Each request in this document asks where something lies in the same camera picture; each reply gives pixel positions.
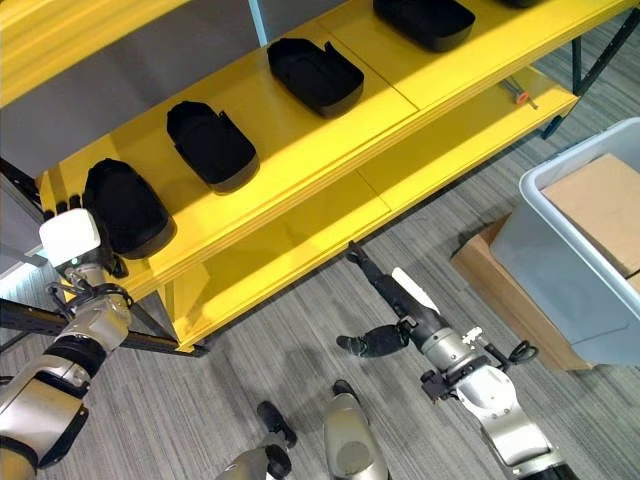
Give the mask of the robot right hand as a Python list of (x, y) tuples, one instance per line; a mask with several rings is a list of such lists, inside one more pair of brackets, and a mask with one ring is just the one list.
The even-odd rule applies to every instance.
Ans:
[(356, 242), (349, 242), (346, 257), (362, 270), (369, 283), (398, 316), (398, 321), (376, 327), (361, 336), (339, 335), (336, 343), (340, 348), (363, 358), (391, 355), (409, 343), (420, 350), (437, 332), (450, 327), (435, 309), (422, 305), (390, 274), (383, 273)]

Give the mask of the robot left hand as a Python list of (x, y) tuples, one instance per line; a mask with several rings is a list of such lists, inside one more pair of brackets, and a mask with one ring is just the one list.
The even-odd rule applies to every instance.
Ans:
[(39, 236), (49, 263), (66, 280), (69, 271), (87, 265), (118, 279), (128, 275), (125, 262), (112, 249), (104, 222), (78, 193), (44, 212)]

